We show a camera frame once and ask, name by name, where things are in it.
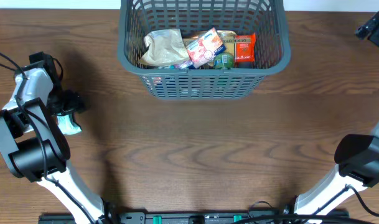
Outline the small teal packet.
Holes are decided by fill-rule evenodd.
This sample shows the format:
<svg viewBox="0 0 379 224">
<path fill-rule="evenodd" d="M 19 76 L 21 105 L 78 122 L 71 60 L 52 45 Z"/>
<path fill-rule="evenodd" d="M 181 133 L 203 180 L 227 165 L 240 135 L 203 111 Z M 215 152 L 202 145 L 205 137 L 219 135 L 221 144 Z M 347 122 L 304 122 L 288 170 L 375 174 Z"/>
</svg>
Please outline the small teal packet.
<svg viewBox="0 0 379 224">
<path fill-rule="evenodd" d="M 74 115 L 57 116 L 58 127 L 64 135 L 74 135 L 82 132 L 81 127 L 75 122 Z"/>
</svg>

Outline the orange San Remo spaghetti pack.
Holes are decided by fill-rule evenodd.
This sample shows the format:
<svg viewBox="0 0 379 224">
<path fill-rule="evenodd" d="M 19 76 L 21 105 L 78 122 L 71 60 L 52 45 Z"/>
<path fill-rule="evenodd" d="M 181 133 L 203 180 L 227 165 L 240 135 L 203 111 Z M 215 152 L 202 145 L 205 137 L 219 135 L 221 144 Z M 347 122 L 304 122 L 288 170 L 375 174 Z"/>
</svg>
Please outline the orange San Remo spaghetti pack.
<svg viewBox="0 0 379 224">
<path fill-rule="evenodd" d="M 235 36 L 235 62 L 246 63 L 255 61 L 256 34 Z"/>
</svg>

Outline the beige paper pouch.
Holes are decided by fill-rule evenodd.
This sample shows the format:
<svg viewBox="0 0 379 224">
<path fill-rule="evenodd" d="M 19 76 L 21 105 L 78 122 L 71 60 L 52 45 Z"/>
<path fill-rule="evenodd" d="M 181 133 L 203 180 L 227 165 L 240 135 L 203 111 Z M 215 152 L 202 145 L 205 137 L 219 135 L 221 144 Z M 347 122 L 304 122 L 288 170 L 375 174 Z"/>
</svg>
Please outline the beige paper pouch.
<svg viewBox="0 0 379 224">
<path fill-rule="evenodd" d="M 153 67 L 176 65 L 188 61 L 180 29 L 155 30 L 144 37 L 146 52 L 139 63 Z"/>
</svg>

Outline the green capped small bottle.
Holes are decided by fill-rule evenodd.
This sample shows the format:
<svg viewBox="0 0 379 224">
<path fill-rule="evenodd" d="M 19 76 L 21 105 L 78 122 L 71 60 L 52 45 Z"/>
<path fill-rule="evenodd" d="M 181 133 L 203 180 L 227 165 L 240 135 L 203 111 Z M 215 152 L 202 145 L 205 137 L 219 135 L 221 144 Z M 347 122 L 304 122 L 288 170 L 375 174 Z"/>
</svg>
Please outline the green capped small bottle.
<svg viewBox="0 0 379 224">
<path fill-rule="evenodd" d="M 229 53 L 218 54 L 213 61 L 214 69 L 231 69 L 234 65 L 234 56 Z"/>
</svg>

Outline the Kleenex pocket tissue multipack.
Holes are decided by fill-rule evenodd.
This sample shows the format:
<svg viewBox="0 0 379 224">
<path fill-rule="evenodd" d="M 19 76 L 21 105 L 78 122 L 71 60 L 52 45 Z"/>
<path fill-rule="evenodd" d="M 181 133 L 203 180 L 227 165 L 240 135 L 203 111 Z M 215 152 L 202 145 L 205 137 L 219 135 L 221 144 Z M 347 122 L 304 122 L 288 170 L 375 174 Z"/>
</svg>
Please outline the Kleenex pocket tissue multipack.
<svg viewBox="0 0 379 224">
<path fill-rule="evenodd" d="M 223 39 L 215 28 L 201 32 L 198 36 L 183 39 L 189 59 L 174 65 L 174 68 L 198 69 L 226 51 Z"/>
</svg>

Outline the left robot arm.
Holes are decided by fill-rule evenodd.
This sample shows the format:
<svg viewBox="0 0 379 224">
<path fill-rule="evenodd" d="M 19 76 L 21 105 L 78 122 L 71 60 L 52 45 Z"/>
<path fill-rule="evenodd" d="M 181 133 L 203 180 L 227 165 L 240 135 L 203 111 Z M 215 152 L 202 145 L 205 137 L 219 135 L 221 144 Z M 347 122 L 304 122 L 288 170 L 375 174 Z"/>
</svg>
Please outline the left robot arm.
<svg viewBox="0 0 379 224">
<path fill-rule="evenodd" d="M 62 88 L 58 65 L 46 56 L 16 68 L 16 87 L 0 111 L 0 152 L 14 176 L 49 190 L 75 223 L 113 223 L 107 203 L 70 162 L 65 136 L 80 132 L 73 114 L 85 107 L 77 93 Z"/>
</svg>

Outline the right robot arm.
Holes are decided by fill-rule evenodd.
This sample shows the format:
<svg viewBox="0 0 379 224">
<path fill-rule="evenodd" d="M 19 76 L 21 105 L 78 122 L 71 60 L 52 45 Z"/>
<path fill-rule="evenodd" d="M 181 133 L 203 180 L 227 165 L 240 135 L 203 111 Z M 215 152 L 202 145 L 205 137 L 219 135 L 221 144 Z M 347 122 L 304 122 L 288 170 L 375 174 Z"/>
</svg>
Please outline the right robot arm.
<svg viewBox="0 0 379 224">
<path fill-rule="evenodd" d="M 327 215 L 344 200 L 355 195 L 369 214 L 359 192 L 379 184 L 379 122 L 370 135 L 348 134 L 334 154 L 335 166 L 313 188 L 298 195 L 290 214 Z"/>
</svg>

